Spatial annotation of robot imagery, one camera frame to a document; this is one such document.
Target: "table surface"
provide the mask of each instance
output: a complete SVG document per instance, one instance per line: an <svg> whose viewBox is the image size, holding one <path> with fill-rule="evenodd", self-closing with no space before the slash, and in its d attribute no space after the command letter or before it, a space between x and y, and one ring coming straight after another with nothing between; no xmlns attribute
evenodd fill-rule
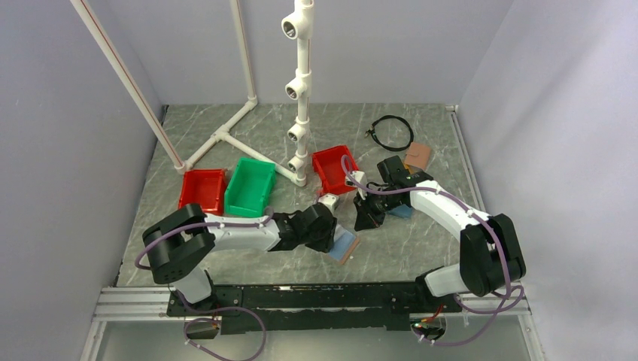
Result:
<svg viewBox="0 0 638 361"><path fill-rule="evenodd" d="M164 129L183 158L198 149L210 134L242 105L176 105L166 114ZM450 193L475 206L468 171L454 127L444 105L438 104L311 104L311 139L308 151L346 144L368 181L381 183L376 164L399 155L364 138L370 123L386 114L398 115L412 125L415 141L432 148L427 172ZM285 165L296 146L287 136L296 116L295 104L258 105L231 130L238 140ZM409 133L396 120L376 126L379 139L394 147L407 143ZM240 157L246 156L230 144L216 144L195 169L226 168L229 180ZM319 177L308 167L308 184L297 187L277 174L270 205L277 212L307 208L320 189ZM177 209L182 175L158 145L147 173L139 208L124 254L117 286L153 286L150 272L135 268L133 260L142 250L142 232ZM335 216L347 229L354 228L355 192L342 195ZM387 216L384 225L357 233L360 243L345 265L306 247L290 252L225 250L213 252L202 261L216 284L303 284L373 281L408 281L416 276L458 262L455 238L422 213L411 220Z"/></svg>

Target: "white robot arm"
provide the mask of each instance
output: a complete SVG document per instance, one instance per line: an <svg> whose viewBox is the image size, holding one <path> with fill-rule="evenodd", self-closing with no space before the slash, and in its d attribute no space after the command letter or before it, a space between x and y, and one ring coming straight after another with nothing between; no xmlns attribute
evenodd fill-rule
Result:
<svg viewBox="0 0 638 361"><path fill-rule="evenodd" d="M431 270L417 278L431 296L464 292L484 296L505 284L497 252L489 246L494 240L483 223L494 230L503 247L510 279L516 281L525 275L514 224L506 215L491 216L466 205L450 196L427 173L410 174L398 156L380 162L377 168L386 187L365 197L361 194L354 197L355 230L377 228L383 224L386 211L408 205L432 217L459 241L459 263ZM352 175L346 179L349 183L355 180Z"/></svg>
<svg viewBox="0 0 638 361"><path fill-rule="evenodd" d="M318 252L333 248L337 226L333 212L339 197L326 194L316 204L292 214L231 218L205 214L186 205L142 235L156 284L172 284L191 304L213 293L210 277L199 263L210 252L255 249L292 250L303 244ZM181 232L191 235L185 240Z"/></svg>

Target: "white wall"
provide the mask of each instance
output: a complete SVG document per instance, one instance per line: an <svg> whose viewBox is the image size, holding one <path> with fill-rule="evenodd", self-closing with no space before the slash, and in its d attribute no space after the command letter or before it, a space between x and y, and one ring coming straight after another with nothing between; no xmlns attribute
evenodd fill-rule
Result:
<svg viewBox="0 0 638 361"><path fill-rule="evenodd" d="M638 5L517 0L460 103L549 360L638 359Z"/></svg>
<svg viewBox="0 0 638 361"><path fill-rule="evenodd" d="M0 34L0 358L78 359L154 139L70 2L3 2Z"/></svg>
<svg viewBox="0 0 638 361"><path fill-rule="evenodd" d="M165 104L243 103L229 0L108 0ZM512 0L317 0L313 102L457 104ZM244 0L257 95L288 102L293 0Z"/></svg>

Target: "purple cable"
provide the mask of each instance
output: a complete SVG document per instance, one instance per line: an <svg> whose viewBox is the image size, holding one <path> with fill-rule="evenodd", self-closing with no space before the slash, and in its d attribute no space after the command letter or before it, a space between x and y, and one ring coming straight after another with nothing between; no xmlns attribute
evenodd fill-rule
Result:
<svg viewBox="0 0 638 361"><path fill-rule="evenodd" d="M243 308L243 307L220 307L220 308L215 308L214 310L209 310L209 311L198 311L198 310L193 308L188 303L188 301L186 300L186 298L184 298L184 295L181 292L179 292L178 290L176 290L175 292L178 294L182 305L184 305L184 307L188 311L191 311L191 312L196 313L196 314L214 314L216 312L223 312L223 311L241 311L241 312L245 312L245 313L251 315L252 317L254 317L254 319L257 320L257 322L259 323L259 325L261 327L261 331L262 331L262 335L263 335L263 337L261 339L261 345L260 345L259 350L257 350L257 352L253 356L250 356L247 359L243 359L241 361L252 361L253 359L256 359L263 352L263 348L266 346L266 325L263 323L263 320L257 314L255 314L253 311L251 311L251 310L249 310L247 308ZM213 356L213 357L215 357L217 359L221 359L222 361L235 361L235 360L232 360L232 359L227 359L224 356L218 355L215 352L209 350L208 348L203 347L202 345L200 345L200 344L198 344L198 343L196 343L194 341L191 341L188 338L188 328L191 325L193 325L194 323L198 323L198 322L218 323L218 321L216 321L216 320L212 320L210 318L203 318L203 317L196 318L195 320L188 321L188 323L186 323L184 325L184 338L186 339L187 343L189 345L197 348L198 350L202 350L202 351L206 352L207 354L209 354L209 355L211 355L211 356Z"/></svg>
<svg viewBox="0 0 638 361"><path fill-rule="evenodd" d="M525 297L525 290L523 289L522 286L514 286L512 287L512 292L518 290L518 297L516 297L516 299L514 300L514 302L512 302L510 305L507 305L505 307L499 307L496 310L489 310L489 311L480 311L480 310L475 310L473 308L469 308L467 306L465 306L458 297L454 297L454 300L456 301L456 303L463 309L465 309L468 312L472 312L473 314L499 314L501 312L504 311L508 311L511 310L512 308L514 308L522 299L523 297Z"/></svg>
<svg viewBox="0 0 638 361"><path fill-rule="evenodd" d="M351 173L351 169L352 169L352 162L347 156L343 156L341 158L341 167L343 169L343 172L345 173L345 176L355 186L357 186L357 187L361 188L362 190L365 190L366 192L371 193L371 194L384 196L384 195L406 193L406 192L411 192L411 191L414 191L414 190L424 190L424 191L427 191L427 192L435 192L435 193L437 192L436 189L431 188L431 187L411 187L411 188L402 188L400 190L387 190L387 191L372 190L372 189L364 186L363 184L357 182L357 180L355 180L354 177L352 177L352 175L350 174ZM463 203L460 199L458 199L457 197L453 196L452 194L447 193L446 191L442 191L442 190L440 190L438 194L440 194L440 195L442 195L442 196L454 201L454 203L459 205L465 212L467 212L469 210L469 208L465 205L465 203ZM460 302L460 300L458 300L455 297L454 300L462 308L468 310L469 312L476 313L476 314L491 314L492 316L485 323L485 325L483 325L483 327L479 331L477 331L477 333L474 334L472 337L470 337L470 338L468 338L466 340L463 340L463 341L459 341L459 342L436 342L436 343L433 342L432 343L432 344L436 344L438 346L462 346L464 344L469 344L470 342L476 340L480 335L483 334L483 332L485 332L486 329L488 329L488 327L494 322L494 319L496 318L496 316L500 312L507 311L507 310L513 308L514 306L516 306L523 299L523 297L525 295L525 292L524 292L524 289L523 289L522 286L514 286L514 287L512 287L512 280L509 277L509 270L507 269L507 263L505 261L505 252L503 251L503 246L500 243L500 240L499 240L498 236L496 235L496 233L494 232L494 230L492 229L492 227L490 227L490 225L488 225L487 222L485 222L482 218L480 218L479 216L477 216L474 213L472 213L472 218L477 220L488 231L490 237L492 238L492 241L494 241L494 245L496 246L501 266L503 267L503 277L505 278L506 292L505 292L505 295L500 295L499 293L493 293L495 296L498 296L498 297L501 298L501 302L500 302L500 304L498 305L498 307L495 310L489 310L489 311L478 311L478 310L473 310L471 308L468 308L467 306L463 305ZM505 304L507 299L512 295L512 291L513 290L520 290L520 293L519 293L518 297L514 300L514 302L512 302L511 305L503 307L503 305Z"/></svg>
<svg viewBox="0 0 638 361"><path fill-rule="evenodd" d="M257 222L257 223L224 223L225 226L234 226L234 227L242 227L242 228L250 228L250 227L257 227L259 228L260 226L265 226L266 224L268 224L268 222L270 222L270 220L272 220L272 217L275 215L275 212L272 211L271 207L266 207L266 210L269 211L268 216L265 218L265 220L261 221L261 222ZM191 223L191 224L187 224L186 226L182 226L176 229L173 229L172 231L166 233L165 235L161 235L158 239L156 239L155 241L152 241L151 243L149 243L148 246L146 246L142 252L140 252L139 255L137 255L137 257L135 258L135 267L139 268L139 269L145 269L145 270L149 270L150 271L150 267L147 265L142 265L141 259L144 257L145 254L147 254L148 252L150 252L150 250L152 250L155 246L157 246L161 241L165 241L168 238L171 238L174 235L177 235L178 233L182 233L183 231L187 231L189 229L194 229L194 228L200 228L200 227L219 227L221 224L221 222L201 222L201 223Z"/></svg>

